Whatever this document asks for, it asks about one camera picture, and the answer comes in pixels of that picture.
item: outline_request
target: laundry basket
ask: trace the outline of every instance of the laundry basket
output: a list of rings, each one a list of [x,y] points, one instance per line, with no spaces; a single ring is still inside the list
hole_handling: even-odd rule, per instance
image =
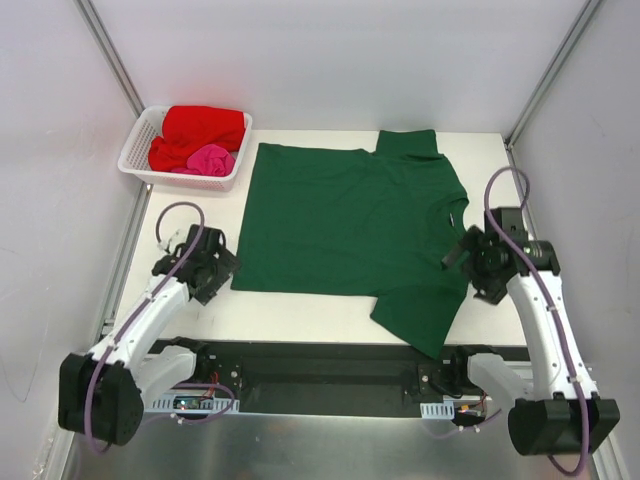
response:
[[[240,150],[231,153],[236,159],[233,171],[226,177],[206,177],[200,175],[186,175],[184,173],[155,172],[149,166],[149,149],[151,141],[162,135],[162,122],[171,107],[149,107],[142,112],[133,126],[127,142],[122,147],[118,168],[121,172],[135,175],[143,182],[155,185],[171,185],[174,187],[199,188],[204,190],[218,190],[228,192],[236,181],[238,169],[242,165],[242,158],[247,149],[251,124],[253,119],[248,113],[244,114],[244,138]]]

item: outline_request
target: cable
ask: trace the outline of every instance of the cable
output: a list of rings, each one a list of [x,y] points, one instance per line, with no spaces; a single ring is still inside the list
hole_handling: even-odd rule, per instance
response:
[[[486,409],[486,404],[485,401],[487,400],[487,392],[482,392],[482,397],[480,398],[480,401],[477,403],[474,403],[472,405],[468,405],[469,409],[475,408],[478,405],[482,405],[482,413],[485,413],[485,409]]]
[[[438,383],[433,378],[429,377],[429,386],[433,388],[440,395],[446,395],[447,397],[459,399],[462,398],[462,392],[454,392],[453,390],[448,389],[443,384]]]
[[[219,376],[218,376],[218,372],[213,372],[213,375],[211,375],[211,387],[209,388],[209,390],[207,390],[206,392],[204,392],[204,394],[200,397],[200,400],[207,400],[213,397],[213,394],[216,391],[216,388],[214,385],[216,385],[218,383],[219,380]]]
[[[229,405],[224,407],[219,412],[216,412],[212,415],[208,415],[206,418],[200,418],[198,420],[183,418],[182,421],[184,423],[191,424],[191,425],[197,425],[200,423],[209,423],[215,420],[216,418],[220,418],[222,415],[224,415],[225,413],[227,413],[229,410],[233,408],[233,403],[235,402],[236,397],[233,395],[233,392],[231,391],[230,388],[225,387],[224,385],[220,385],[219,383],[212,383],[209,385],[200,384],[200,383],[179,383],[178,385],[176,385],[176,388],[201,388],[201,387],[207,387],[207,386],[210,388],[220,389],[224,393],[229,395],[229,398],[230,398]]]
[[[155,229],[156,240],[158,240],[158,243],[161,242],[160,224],[162,223],[162,219],[164,218],[164,216],[169,210],[175,207],[180,207],[180,206],[193,207],[198,212],[198,214],[200,215],[200,225],[198,227],[198,232],[196,233],[196,236],[194,237],[191,244],[189,245],[189,248],[187,248],[187,251],[184,252],[184,254],[178,259],[176,264],[171,268],[171,270],[169,270],[169,273],[167,273],[167,275],[165,275],[165,277],[160,281],[160,283],[158,283],[158,285],[151,291],[151,298],[155,298],[155,296],[164,288],[167,282],[169,282],[171,277],[173,277],[173,275],[182,267],[182,265],[184,265],[184,263],[189,258],[189,255],[191,255],[193,250],[196,248],[196,245],[198,244],[198,240],[200,240],[200,237],[202,236],[202,232],[204,230],[204,212],[198,205],[196,205],[193,202],[172,203],[171,205],[166,207],[164,210],[162,210],[162,212],[160,212],[160,215],[158,215],[158,220],[156,221],[156,229]],[[140,305],[138,305],[138,307],[131,313],[131,315],[129,315],[129,318],[127,318],[127,320],[122,325],[122,328],[118,331],[118,333],[113,338],[113,343],[116,345],[116,348],[120,339],[122,339],[122,337],[127,332],[129,327],[131,327],[133,322],[135,322],[135,320],[142,313],[142,311],[144,311],[147,305],[149,305],[149,303],[151,303],[151,300],[149,298],[145,298],[140,303]],[[107,347],[102,357],[100,357],[100,360],[98,360],[98,364],[96,365],[96,368],[93,370],[93,374],[91,375],[91,379],[89,380],[89,386],[87,388],[87,396],[84,402],[84,433],[87,436],[89,448],[96,455],[102,455],[106,453],[107,450],[109,450],[109,447],[111,446],[111,444],[107,444],[105,448],[100,449],[100,447],[96,443],[95,438],[93,438],[93,429],[91,425],[91,410],[93,408],[93,395],[96,390],[96,384],[98,383],[98,378],[100,377],[100,372],[102,372],[102,369],[106,364],[107,358],[109,358],[109,355],[111,355],[111,352],[113,352],[113,350],[114,350],[113,347]]]
[[[524,264],[527,266],[527,268],[531,272],[531,275],[533,276],[535,282],[538,284],[538,287],[540,288],[542,296],[544,297],[544,300],[547,303],[547,309],[551,312],[553,321],[556,326],[556,330],[558,331],[558,340],[560,341],[562,356],[564,357],[564,361],[567,364],[567,370],[569,370],[569,376],[572,379],[574,379],[573,386],[576,390],[576,395],[578,397],[578,404],[580,405],[580,416],[582,419],[582,444],[580,447],[580,459],[578,460],[578,464],[573,470],[566,470],[564,467],[562,467],[562,465],[558,463],[558,461],[552,455],[549,455],[549,460],[551,461],[553,466],[556,467],[564,475],[569,477],[577,477],[582,473],[585,466],[587,465],[587,459],[589,456],[589,411],[587,410],[587,399],[585,398],[584,392],[582,391],[582,387],[580,386],[580,383],[577,380],[578,372],[576,371],[576,366],[573,363],[573,358],[571,357],[571,352],[569,350],[569,343],[567,341],[567,334],[564,331],[564,327],[562,325],[562,319],[560,318],[560,314],[556,309],[556,305],[553,301],[553,297],[551,293],[549,292],[549,289],[545,285],[544,280],[540,276],[540,273],[538,272],[538,269],[535,267],[533,262],[531,262],[531,260],[529,260],[529,257],[527,257],[527,255],[522,251],[522,249],[513,240],[509,238],[509,236],[505,233],[505,231],[500,228],[500,225],[498,225],[498,222],[496,221],[496,219],[493,217],[493,214],[491,213],[491,208],[489,206],[489,197],[491,194],[491,188],[493,187],[493,184],[495,183],[496,179],[500,175],[502,175],[504,172],[508,172],[508,171],[513,171],[517,173],[525,181],[525,185],[526,185],[525,194],[524,194],[524,199],[520,208],[523,209],[525,207],[526,202],[529,199],[529,190],[530,190],[529,187],[531,183],[529,181],[529,177],[527,177],[527,175],[518,168],[503,167],[499,169],[496,173],[494,173],[489,179],[489,183],[487,183],[487,187],[484,191],[484,211],[493,229],[498,233],[500,238],[504,240],[504,242],[507,245],[509,245],[511,250],[513,250],[513,252],[516,255],[518,255],[520,259],[522,259]]]

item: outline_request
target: pink cloth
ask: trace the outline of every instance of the pink cloth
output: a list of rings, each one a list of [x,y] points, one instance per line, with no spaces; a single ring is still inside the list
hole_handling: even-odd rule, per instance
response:
[[[205,175],[208,177],[226,177],[233,171],[236,159],[224,148],[205,145],[187,159],[187,167],[171,169],[172,173],[186,173],[187,175]]]

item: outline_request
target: white tabletop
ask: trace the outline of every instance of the white tabletop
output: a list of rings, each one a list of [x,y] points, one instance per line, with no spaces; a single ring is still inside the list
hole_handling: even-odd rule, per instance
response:
[[[229,250],[235,252],[259,143],[373,151],[377,137],[377,132],[257,130],[252,132],[231,192],[223,194],[155,186],[116,323],[123,320],[144,290],[154,263],[163,255],[154,237],[154,226],[164,207],[179,200],[197,203],[205,212],[207,226],[222,229]],[[485,185],[493,172],[508,164],[502,137],[499,134],[438,133],[437,141],[439,151],[449,158],[469,195],[465,225],[477,224],[482,228]],[[494,187],[492,205],[513,206],[518,202],[513,178],[504,175]],[[197,222],[198,215],[193,209],[178,207],[163,221],[163,238],[167,239],[178,229],[185,238],[189,226]],[[369,318],[374,298],[238,292],[230,290],[229,283],[206,307],[190,302],[169,324],[162,338],[186,336],[207,340],[405,344]],[[509,298],[498,306],[490,306],[473,299],[472,293],[470,288],[453,322],[447,344],[526,345],[519,317]]]

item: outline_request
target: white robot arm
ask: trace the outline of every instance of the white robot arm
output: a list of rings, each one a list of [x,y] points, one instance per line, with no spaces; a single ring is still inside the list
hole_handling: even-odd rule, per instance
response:
[[[620,412],[615,400],[600,398],[580,356],[564,308],[553,246],[529,240],[519,208],[491,210],[485,215],[485,230],[467,230],[442,263],[451,268],[467,255],[462,271],[476,289],[475,297],[494,305],[506,295],[513,299],[527,341],[533,385],[485,346],[459,347],[451,378],[459,385],[479,387],[508,412],[509,434],[520,454],[593,452],[618,423]]]
[[[187,242],[155,264],[126,321],[86,355],[72,353],[62,362],[58,424],[91,441],[125,445],[145,407],[180,382],[206,381],[198,373],[209,362],[201,342],[178,339],[153,359],[145,356],[190,299],[206,305],[239,267],[220,230],[192,225]]]

